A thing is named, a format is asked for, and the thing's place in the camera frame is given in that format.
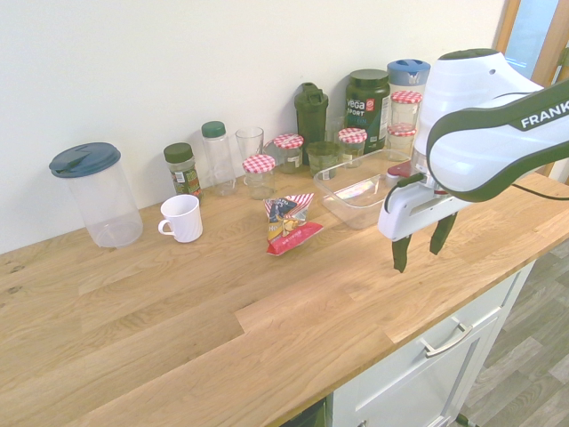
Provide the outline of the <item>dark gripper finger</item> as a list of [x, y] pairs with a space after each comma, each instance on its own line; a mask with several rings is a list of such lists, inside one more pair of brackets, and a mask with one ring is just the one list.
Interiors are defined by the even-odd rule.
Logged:
[[448, 236], [450, 235], [456, 218], [457, 213], [453, 213], [438, 221], [437, 227], [435, 228], [429, 244], [429, 251], [434, 255], [439, 254], [442, 250]]
[[404, 272], [407, 265], [407, 251], [411, 235], [391, 242], [394, 269]]

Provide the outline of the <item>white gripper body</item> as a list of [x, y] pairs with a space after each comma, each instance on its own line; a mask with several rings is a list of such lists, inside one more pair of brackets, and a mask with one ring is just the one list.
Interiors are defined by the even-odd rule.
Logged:
[[381, 209], [378, 230], [396, 242], [459, 211], [459, 199], [438, 195], [426, 186], [422, 174], [399, 181], [388, 193]]

